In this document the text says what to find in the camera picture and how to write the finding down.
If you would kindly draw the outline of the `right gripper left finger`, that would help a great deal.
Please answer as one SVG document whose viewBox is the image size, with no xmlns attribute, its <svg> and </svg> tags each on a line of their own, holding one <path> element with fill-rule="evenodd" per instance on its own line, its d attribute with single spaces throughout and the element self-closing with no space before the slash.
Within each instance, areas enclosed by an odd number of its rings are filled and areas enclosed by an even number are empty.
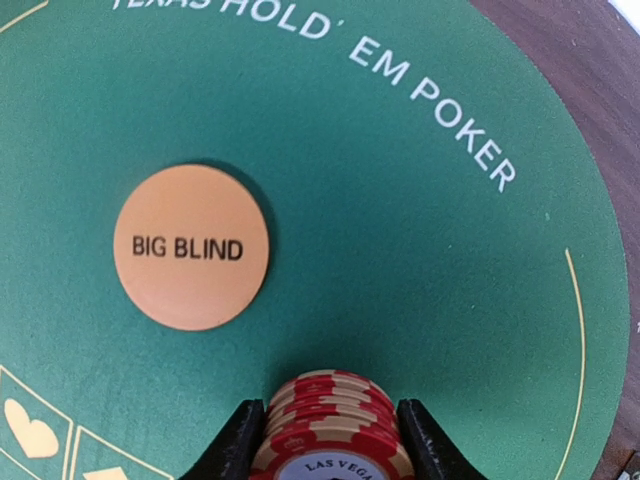
<svg viewBox="0 0 640 480">
<path fill-rule="evenodd" d="M 242 401 L 180 480 L 248 480 L 263 431 L 263 401 Z"/>
</svg>

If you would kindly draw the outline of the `orange big blind button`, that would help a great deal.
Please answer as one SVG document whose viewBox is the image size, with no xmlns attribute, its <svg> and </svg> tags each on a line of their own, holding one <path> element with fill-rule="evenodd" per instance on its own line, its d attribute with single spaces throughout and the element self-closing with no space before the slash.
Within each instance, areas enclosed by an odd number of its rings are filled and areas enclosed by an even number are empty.
<svg viewBox="0 0 640 480">
<path fill-rule="evenodd" d="M 131 193 L 116 221 L 113 254 L 124 291 L 145 315 L 172 329 L 204 331 L 253 301 L 270 239 L 243 184 L 220 169 L 185 164 Z"/>
</svg>

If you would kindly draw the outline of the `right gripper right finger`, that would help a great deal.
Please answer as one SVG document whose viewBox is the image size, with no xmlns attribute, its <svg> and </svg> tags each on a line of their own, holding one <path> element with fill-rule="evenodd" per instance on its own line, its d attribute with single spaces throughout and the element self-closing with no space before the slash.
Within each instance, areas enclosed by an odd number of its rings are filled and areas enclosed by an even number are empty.
<svg viewBox="0 0 640 480">
<path fill-rule="evenodd" d="M 397 420 L 416 479 L 483 480 L 420 400 L 400 400 Z"/>
</svg>

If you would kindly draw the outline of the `red chips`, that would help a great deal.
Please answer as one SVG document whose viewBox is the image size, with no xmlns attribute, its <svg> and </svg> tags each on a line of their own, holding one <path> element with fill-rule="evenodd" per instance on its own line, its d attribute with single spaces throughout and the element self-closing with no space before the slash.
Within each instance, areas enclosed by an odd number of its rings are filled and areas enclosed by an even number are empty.
<svg viewBox="0 0 640 480">
<path fill-rule="evenodd" d="M 373 381 L 316 370 L 269 402 L 253 479 L 413 479 L 395 407 Z"/>
</svg>

